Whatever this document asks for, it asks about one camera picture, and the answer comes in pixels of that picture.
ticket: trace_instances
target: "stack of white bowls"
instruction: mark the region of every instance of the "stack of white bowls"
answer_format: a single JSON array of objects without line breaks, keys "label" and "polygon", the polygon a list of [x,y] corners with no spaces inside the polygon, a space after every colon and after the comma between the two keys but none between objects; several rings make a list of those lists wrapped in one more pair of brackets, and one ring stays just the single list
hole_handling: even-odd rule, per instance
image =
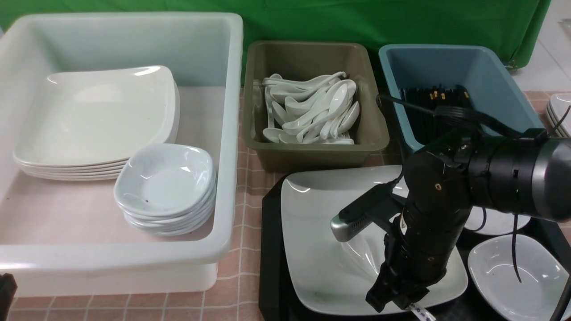
[{"label": "stack of white bowls", "polygon": [[[547,120],[552,127],[563,118],[567,108],[571,105],[571,94],[555,94],[552,95],[549,103],[547,104],[546,114]],[[555,130],[560,137],[570,137],[571,133],[571,112],[561,123],[558,129]]]},{"label": "stack of white bowls", "polygon": [[117,178],[137,150],[174,142],[180,99],[163,66],[57,73],[36,93],[14,160],[55,180]]},{"label": "stack of white bowls", "polygon": [[159,236],[186,234],[214,212],[215,176],[206,151],[153,144],[127,162],[115,183],[115,201],[137,230]]}]

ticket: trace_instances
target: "bowl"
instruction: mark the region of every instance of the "bowl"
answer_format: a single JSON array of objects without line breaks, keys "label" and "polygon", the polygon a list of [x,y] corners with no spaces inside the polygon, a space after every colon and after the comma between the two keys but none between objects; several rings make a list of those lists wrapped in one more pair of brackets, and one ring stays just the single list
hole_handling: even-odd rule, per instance
[{"label": "bowl", "polygon": [[114,197],[119,207],[153,217],[191,211],[211,190],[214,165],[203,149],[151,144],[133,155],[119,174]]},{"label": "bowl", "polygon": [[[486,301],[511,321],[549,320],[569,273],[538,241],[516,238],[517,267],[512,264],[512,236],[503,235],[477,245],[468,255],[468,270]],[[563,320],[571,316],[567,307]]]}]

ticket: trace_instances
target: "black object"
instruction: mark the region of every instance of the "black object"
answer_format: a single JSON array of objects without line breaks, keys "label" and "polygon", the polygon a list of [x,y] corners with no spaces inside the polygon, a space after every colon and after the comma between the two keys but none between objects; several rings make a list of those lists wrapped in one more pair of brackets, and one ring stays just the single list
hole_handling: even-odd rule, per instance
[{"label": "black object", "polygon": [[[468,90],[460,85],[454,89],[446,89],[442,85],[433,86],[430,89],[401,89],[401,97],[406,102],[430,110],[435,110],[438,106],[460,106],[465,109],[474,109]],[[454,129],[448,122],[434,119],[422,111],[405,109],[405,112],[416,140],[423,145],[427,145]]]},{"label": "black object", "polygon": [[[571,217],[571,202],[555,202],[555,192],[547,192],[555,186],[571,190],[565,179],[571,176],[571,139],[536,139],[543,131],[528,130],[510,139],[454,130],[406,159],[406,202],[393,201],[394,184],[379,184],[332,219],[340,242],[349,241],[368,222],[387,232],[385,262],[367,293],[375,310],[381,312],[390,301],[404,310],[445,275],[472,206],[556,221]],[[557,175],[549,175],[552,164],[557,164]]]},{"label": "black object", "polygon": [[0,321],[8,319],[8,312],[17,288],[12,274],[0,275]]},{"label": "black object", "polygon": [[[410,312],[383,316],[332,316],[313,312],[297,298],[284,251],[281,219],[280,180],[263,199],[262,253],[260,264],[259,308],[266,321],[418,321]],[[571,247],[554,222],[532,218],[519,232],[540,242],[567,270],[571,269]],[[463,232],[456,247],[467,265],[474,246],[493,236]],[[468,288],[458,298],[428,309],[439,321],[504,320],[482,298],[468,277]]]}]

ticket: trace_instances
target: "square white plate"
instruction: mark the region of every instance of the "square white plate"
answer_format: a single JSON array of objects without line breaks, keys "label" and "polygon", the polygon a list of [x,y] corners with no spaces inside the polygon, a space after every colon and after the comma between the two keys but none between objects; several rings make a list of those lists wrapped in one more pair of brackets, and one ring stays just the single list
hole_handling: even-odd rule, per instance
[{"label": "square white plate", "polygon": [[[346,205],[378,183],[395,179],[401,166],[351,168],[292,174],[282,185],[282,229],[285,254],[293,288],[310,310],[331,315],[378,315],[366,301],[370,279],[347,268],[341,243],[333,236],[331,219]],[[404,182],[394,193],[408,195]],[[373,250],[384,260],[385,232],[374,224],[363,230]],[[468,275],[460,254],[454,249],[447,274],[430,286],[419,305],[430,307],[460,296],[468,286]],[[404,312],[389,303],[380,314]]]},{"label": "square white plate", "polygon": [[[549,320],[569,274],[545,247],[525,235],[517,236],[516,258],[521,283],[512,264],[512,236],[489,239],[470,252],[470,276],[484,299],[507,320]],[[567,306],[562,320],[570,316]]]},{"label": "square white plate", "polygon": [[163,66],[52,74],[38,89],[14,158],[62,167],[126,160],[171,135],[175,86]]},{"label": "square white plate", "polygon": [[[548,108],[551,107],[551,116],[554,123],[557,123],[565,115],[569,105],[571,105],[571,94],[554,94],[551,96]],[[566,133],[571,133],[571,115],[565,118],[561,127],[563,127]]]}]

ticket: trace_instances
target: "green cloth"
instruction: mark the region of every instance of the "green cloth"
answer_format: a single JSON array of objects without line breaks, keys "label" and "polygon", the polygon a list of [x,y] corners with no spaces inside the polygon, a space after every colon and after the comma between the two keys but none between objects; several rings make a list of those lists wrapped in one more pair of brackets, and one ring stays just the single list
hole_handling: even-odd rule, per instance
[{"label": "green cloth", "polygon": [[17,18],[33,13],[224,11],[237,13],[244,20],[244,53],[253,41],[261,39],[358,42],[372,55],[388,43],[449,43],[486,46],[506,64],[523,67],[529,62],[549,2],[0,0],[0,26],[6,30]]}]

